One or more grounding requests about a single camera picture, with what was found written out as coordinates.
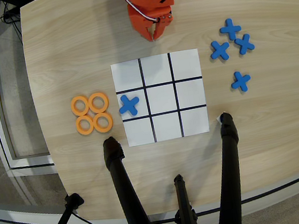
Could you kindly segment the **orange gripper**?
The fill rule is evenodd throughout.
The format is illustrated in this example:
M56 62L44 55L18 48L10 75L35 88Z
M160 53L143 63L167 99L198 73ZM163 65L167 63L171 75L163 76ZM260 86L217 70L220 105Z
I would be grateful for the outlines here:
M169 26L173 20L171 13L171 6L165 7L132 7L128 4L128 13L132 23L132 26L140 33L143 38L152 42L160 38L167 26ZM155 23L155 29L153 34L150 33L152 24Z

